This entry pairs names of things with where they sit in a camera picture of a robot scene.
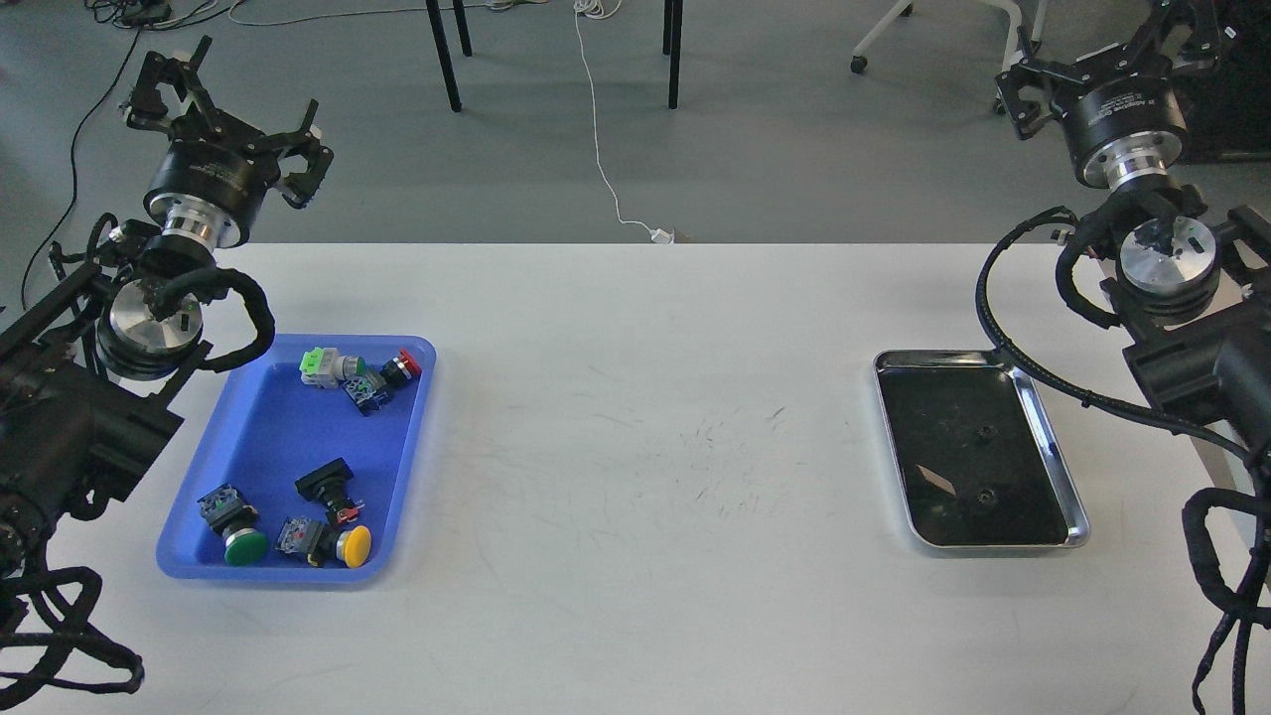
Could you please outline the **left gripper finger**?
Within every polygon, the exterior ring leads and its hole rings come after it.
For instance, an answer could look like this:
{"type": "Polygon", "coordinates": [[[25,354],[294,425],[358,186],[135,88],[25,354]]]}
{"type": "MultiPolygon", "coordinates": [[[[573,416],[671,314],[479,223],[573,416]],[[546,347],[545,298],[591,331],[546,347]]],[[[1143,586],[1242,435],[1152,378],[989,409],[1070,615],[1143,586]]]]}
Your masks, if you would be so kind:
{"type": "Polygon", "coordinates": [[[266,185],[277,190],[292,210],[308,207],[336,159],[336,152],[322,142],[322,131],[314,126],[318,107],[318,100],[310,99],[297,128],[261,137],[261,159],[273,166],[273,177],[266,185]],[[282,163],[291,157],[302,157],[304,168],[283,175],[282,163]]]}
{"type": "Polygon", "coordinates": [[[197,76],[211,44],[211,37],[202,37],[189,58],[146,55],[137,81],[123,103],[126,126],[159,135],[214,135],[214,102],[197,76]],[[169,116],[161,86],[172,88],[186,112],[169,116]]]}

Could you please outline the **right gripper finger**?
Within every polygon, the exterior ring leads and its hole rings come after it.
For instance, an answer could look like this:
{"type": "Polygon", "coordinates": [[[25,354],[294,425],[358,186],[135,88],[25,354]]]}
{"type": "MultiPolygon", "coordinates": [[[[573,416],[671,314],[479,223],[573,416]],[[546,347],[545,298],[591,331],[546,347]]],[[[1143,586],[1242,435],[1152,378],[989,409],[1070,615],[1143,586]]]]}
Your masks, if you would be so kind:
{"type": "Polygon", "coordinates": [[[1127,72],[1205,76],[1235,44],[1215,1],[1149,1],[1127,42],[1127,72]]]}
{"type": "Polygon", "coordinates": [[[1049,121],[1068,136],[1063,102],[1071,99],[1071,89],[1077,89],[1077,67],[1059,61],[1021,58],[996,76],[1000,105],[1021,141],[1038,135],[1049,121]]]}

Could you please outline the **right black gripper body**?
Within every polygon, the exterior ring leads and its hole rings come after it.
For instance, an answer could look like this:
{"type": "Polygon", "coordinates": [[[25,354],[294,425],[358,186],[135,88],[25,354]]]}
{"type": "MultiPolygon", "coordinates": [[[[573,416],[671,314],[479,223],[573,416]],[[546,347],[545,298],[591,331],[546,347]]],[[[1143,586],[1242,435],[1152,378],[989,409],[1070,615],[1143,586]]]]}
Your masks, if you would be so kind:
{"type": "Polygon", "coordinates": [[[1186,142],[1188,126],[1171,83],[1171,60],[1148,60],[1104,72],[1077,70],[1075,80],[1054,77],[1052,110],[1063,128],[1077,182],[1091,189],[1117,189],[1127,182],[1134,152],[1152,157],[1148,166],[1163,173],[1186,142]]]}

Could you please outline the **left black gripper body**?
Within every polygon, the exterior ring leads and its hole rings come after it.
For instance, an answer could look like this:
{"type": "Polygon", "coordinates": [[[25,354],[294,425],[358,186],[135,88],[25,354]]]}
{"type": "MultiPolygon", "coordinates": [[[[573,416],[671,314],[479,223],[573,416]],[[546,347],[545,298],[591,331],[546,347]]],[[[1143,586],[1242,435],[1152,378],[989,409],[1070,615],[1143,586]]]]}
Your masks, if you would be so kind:
{"type": "Polygon", "coordinates": [[[219,132],[200,119],[173,119],[165,130],[169,149],[142,199],[147,216],[161,224],[172,210],[205,204],[221,215],[211,221],[214,246],[244,244],[266,192],[281,182],[281,160],[295,150],[268,149],[268,136],[239,119],[225,119],[219,132]]]}

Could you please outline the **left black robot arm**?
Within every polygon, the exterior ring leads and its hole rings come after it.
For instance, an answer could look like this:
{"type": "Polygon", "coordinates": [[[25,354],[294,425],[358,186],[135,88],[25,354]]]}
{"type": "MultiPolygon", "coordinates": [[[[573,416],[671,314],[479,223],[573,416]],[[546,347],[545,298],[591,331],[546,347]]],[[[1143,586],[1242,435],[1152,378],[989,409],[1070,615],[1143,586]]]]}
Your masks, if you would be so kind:
{"type": "Polygon", "coordinates": [[[250,237],[276,190],[302,210],[336,154],[314,126],[266,135],[214,104],[200,79],[211,38],[187,58],[149,53],[123,105],[131,128],[168,141],[145,220],[102,215],[81,251],[50,245],[58,284],[3,331],[3,646],[36,648],[3,673],[3,706],[47,687],[133,693],[144,660],[92,624],[100,575],[50,566],[64,517],[127,500],[172,443],[172,403],[196,371],[228,372],[271,348],[264,291],[214,253],[250,237]]]}

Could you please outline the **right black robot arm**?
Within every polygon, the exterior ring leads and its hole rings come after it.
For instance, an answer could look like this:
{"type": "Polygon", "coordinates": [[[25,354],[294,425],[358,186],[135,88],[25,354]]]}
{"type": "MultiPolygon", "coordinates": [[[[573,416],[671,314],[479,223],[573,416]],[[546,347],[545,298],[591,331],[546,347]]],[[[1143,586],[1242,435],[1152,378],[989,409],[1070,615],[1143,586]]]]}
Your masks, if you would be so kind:
{"type": "Polygon", "coordinates": [[[1210,486],[1182,508],[1188,560],[1202,596],[1221,617],[1193,676],[1201,685],[1225,643],[1234,643],[1233,711],[1247,707],[1251,634],[1270,625],[1261,601],[1268,580],[1268,221],[1240,207],[1227,221],[1202,221],[1206,204],[1181,185],[1171,166],[1188,142],[1173,90],[1177,75],[1213,72],[1224,41],[1211,1],[1153,1],[1125,44],[1071,63],[1038,58],[1023,20],[996,75],[998,104],[1016,135],[1031,138],[1050,121],[1063,128],[1077,182],[1104,189],[1085,216],[1056,207],[1012,229],[991,249],[975,284],[979,323],[995,351],[1031,378],[1135,424],[1190,436],[1230,453],[1249,491],[1210,486]],[[1124,329],[1124,358],[1146,398],[1143,406],[1068,384],[1027,356],[996,323],[988,298],[990,272],[1024,234],[1054,224],[1063,237],[1055,264],[1057,293],[1099,329],[1124,329]]]}

